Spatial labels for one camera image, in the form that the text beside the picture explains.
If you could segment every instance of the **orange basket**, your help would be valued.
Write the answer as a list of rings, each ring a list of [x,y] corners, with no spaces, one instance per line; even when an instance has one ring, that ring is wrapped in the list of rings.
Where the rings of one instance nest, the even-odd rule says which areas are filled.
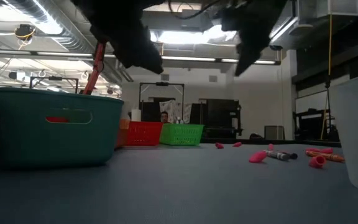
[[[117,133],[116,147],[114,147],[115,149],[125,146],[130,122],[131,121],[128,119],[119,120],[119,130]]]
[[[160,143],[162,123],[131,121],[126,146],[156,146]]]

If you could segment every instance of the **table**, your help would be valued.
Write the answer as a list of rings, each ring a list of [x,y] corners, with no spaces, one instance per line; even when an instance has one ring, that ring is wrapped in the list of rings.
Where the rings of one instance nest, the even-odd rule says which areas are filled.
[[[0,170],[0,223],[358,223],[345,164],[249,156],[267,146],[132,147],[106,166]]]

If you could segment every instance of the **green plastic basket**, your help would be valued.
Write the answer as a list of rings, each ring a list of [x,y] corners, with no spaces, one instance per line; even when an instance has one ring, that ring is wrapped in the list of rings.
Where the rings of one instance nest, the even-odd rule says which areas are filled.
[[[201,141],[202,124],[164,124],[160,143],[171,146],[197,146]]]
[[[0,88],[0,161],[10,167],[102,164],[116,143],[121,100]]]

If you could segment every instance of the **red plastic basket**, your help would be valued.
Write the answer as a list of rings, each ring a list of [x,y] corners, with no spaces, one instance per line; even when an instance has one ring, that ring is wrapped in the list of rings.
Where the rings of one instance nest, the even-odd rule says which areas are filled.
[[[131,121],[127,133],[127,146],[156,146],[160,143],[161,122]]]

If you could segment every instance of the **black robotic arm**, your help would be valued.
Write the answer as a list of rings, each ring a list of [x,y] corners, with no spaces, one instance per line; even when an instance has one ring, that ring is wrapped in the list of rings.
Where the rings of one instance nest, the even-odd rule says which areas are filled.
[[[137,66],[162,73],[162,58],[150,40],[150,32],[141,22],[143,9],[164,3],[165,0],[123,0],[109,7],[103,0],[71,0],[92,24],[91,32],[99,42],[110,42],[117,59],[126,67]],[[215,0],[220,10],[222,30],[239,31],[237,46],[239,76],[269,46],[269,34],[287,0]]]

